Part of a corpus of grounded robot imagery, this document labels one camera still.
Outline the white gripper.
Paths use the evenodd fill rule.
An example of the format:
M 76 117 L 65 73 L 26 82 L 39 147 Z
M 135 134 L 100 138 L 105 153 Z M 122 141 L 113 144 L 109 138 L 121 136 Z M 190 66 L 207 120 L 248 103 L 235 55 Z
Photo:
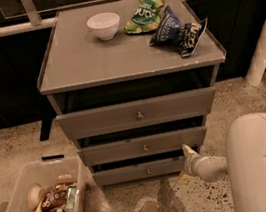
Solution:
M 193 177 L 200 175 L 199 166 L 204 158 L 188 145 L 183 144 L 181 148 L 186 156 L 186 160 L 184 162 L 184 171 L 181 171 L 178 175 L 177 183 L 185 184 L 191 181 Z

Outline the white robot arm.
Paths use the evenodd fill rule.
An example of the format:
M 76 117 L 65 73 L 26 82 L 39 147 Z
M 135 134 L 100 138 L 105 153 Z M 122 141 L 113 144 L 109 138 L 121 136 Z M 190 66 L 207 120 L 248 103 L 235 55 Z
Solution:
M 225 144 L 223 157 L 203 156 L 183 145 L 178 181 L 199 177 L 209 183 L 228 176 L 235 212 L 266 212 L 266 113 L 237 118 Z

